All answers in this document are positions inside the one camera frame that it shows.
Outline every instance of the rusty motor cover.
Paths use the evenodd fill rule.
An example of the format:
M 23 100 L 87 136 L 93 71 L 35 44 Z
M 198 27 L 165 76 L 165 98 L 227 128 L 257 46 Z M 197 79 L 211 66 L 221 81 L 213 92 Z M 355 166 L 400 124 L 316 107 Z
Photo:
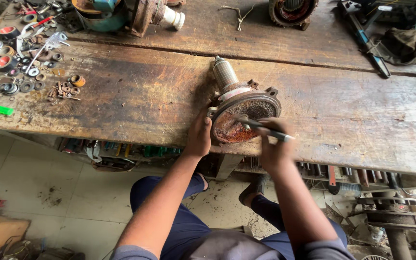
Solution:
M 237 117 L 247 114 L 257 120 L 263 117 L 279 117 L 281 105 L 275 88 L 266 90 L 251 89 L 237 94 L 218 106 L 208 109 L 207 116 L 213 121 L 211 134 L 221 143 L 239 143 L 258 135 L 252 130 L 245 130 Z
M 150 23 L 160 24 L 165 14 L 165 6 L 168 0 L 136 0 L 133 12 L 133 24 L 131 34 L 142 37 Z

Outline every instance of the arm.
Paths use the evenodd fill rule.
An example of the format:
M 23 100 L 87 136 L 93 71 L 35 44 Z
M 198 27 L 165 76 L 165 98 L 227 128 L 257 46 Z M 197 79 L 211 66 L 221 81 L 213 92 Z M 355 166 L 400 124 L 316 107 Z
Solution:
M 131 218 L 116 248 L 135 245 L 160 257 L 195 167 L 211 146 L 211 119 L 205 115 L 206 110 L 202 109 L 192 122 L 182 155 Z
M 291 133 L 278 118 L 261 120 L 266 127 Z M 300 246 L 309 242 L 338 239 L 337 233 L 315 203 L 296 168 L 293 161 L 293 141 L 270 144 L 267 131 L 266 128 L 258 131 L 262 136 L 261 164 L 274 180 L 283 223 L 293 251 L 296 252 Z

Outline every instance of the workbench leg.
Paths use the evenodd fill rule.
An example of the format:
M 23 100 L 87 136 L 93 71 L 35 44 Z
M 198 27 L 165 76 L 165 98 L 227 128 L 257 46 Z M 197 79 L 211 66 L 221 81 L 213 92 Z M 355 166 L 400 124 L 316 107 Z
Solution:
M 218 162 L 216 180 L 225 180 L 244 158 L 240 155 L 221 155 Z

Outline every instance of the tiled floor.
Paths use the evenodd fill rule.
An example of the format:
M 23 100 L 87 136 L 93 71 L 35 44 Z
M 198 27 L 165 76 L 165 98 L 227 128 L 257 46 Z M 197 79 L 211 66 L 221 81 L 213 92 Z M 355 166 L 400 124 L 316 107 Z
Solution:
M 84 252 L 101 260 L 115 245 L 132 216 L 130 188 L 144 172 L 102 173 L 57 151 L 0 136 L 0 214 L 32 221 L 26 237 L 46 238 L 48 246 Z M 258 238 L 277 232 L 238 201 L 248 186 L 242 182 L 210 182 L 207 192 L 183 200 L 212 228 L 248 225 Z M 321 208 L 324 194 L 313 191 Z M 265 196 L 277 201 L 273 187 Z

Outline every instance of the workbench surface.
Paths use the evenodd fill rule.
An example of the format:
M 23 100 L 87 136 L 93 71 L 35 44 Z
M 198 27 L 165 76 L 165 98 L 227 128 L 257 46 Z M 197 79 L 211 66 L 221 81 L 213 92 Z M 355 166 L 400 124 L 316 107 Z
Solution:
M 358 51 L 336 12 L 320 1 L 306 31 L 275 26 L 267 2 L 230 1 L 246 13 L 237 28 L 234 10 L 221 0 L 176 8 L 181 31 L 150 25 L 142 39 L 121 34 L 68 34 L 65 69 L 43 91 L 20 93 L 0 105 L 0 129 L 113 142 L 183 147 L 190 122 L 216 88 L 214 56 L 227 57 L 238 78 L 279 90 L 282 118 L 294 126 L 296 159 L 310 163 L 416 174 L 416 65 L 388 65 L 380 78 Z M 13 12 L 12 5 L 7 9 Z M 0 17 L 0 28 L 23 27 Z M 57 80 L 81 74 L 82 100 L 52 106 L 46 93 Z M 257 156 L 259 139 L 212 146 L 217 153 Z

